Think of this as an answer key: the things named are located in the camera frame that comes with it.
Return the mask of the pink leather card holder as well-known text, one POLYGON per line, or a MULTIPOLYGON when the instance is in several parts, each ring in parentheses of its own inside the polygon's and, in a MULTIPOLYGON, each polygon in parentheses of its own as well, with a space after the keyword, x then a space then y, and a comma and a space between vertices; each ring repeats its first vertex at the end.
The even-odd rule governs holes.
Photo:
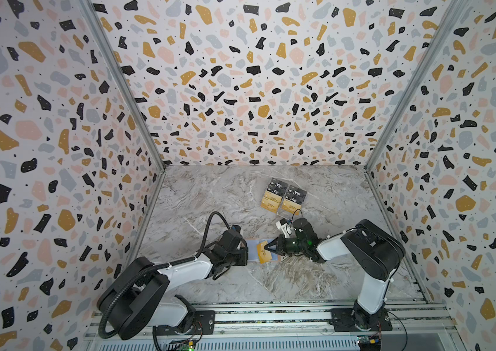
POLYGON ((252 238, 246 239, 248 246, 248 263, 278 263, 281 261, 280 256, 265 250, 265 245, 269 244, 269 238, 252 238))

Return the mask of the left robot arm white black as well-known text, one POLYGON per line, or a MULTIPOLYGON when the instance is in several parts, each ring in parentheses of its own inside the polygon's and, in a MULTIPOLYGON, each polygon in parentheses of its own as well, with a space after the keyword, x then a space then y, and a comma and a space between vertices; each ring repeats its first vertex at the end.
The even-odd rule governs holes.
POLYGON ((128 340, 148 324, 188 332, 195 322, 195 307, 173 291, 190 282, 217 280, 233 266, 246 266, 248 258, 241 227, 233 225, 198 256, 159 264, 146 257, 135 259, 97 302, 102 314, 98 335, 128 340))

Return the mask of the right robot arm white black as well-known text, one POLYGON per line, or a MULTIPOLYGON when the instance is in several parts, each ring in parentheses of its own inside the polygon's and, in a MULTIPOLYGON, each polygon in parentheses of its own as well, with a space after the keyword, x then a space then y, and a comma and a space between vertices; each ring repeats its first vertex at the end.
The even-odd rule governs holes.
POLYGON ((311 223, 303 217, 290 222, 283 219, 277 227, 282 234, 263 247, 271 254, 304 256, 320 264, 349 254, 353 256, 365 275, 349 320, 361 331, 381 326, 388 317, 385 298, 389 284, 405 257, 401 243, 367 219, 328 238, 319 238, 311 223))

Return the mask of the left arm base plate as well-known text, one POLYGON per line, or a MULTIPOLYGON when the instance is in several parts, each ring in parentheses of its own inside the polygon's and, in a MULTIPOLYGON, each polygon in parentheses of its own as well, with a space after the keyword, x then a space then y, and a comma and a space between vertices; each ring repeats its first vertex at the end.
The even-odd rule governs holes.
POLYGON ((155 326, 160 336, 185 337, 193 335, 212 335, 214 333, 216 312, 214 310, 188 312, 177 326, 155 326))

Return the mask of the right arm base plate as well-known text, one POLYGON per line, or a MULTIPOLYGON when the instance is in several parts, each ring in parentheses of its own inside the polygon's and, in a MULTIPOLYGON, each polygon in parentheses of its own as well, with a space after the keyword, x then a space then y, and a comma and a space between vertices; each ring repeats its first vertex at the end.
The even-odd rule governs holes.
POLYGON ((386 308, 369 314, 360 307, 357 309, 332 309, 329 324, 335 332, 378 332, 392 331, 393 326, 386 308))

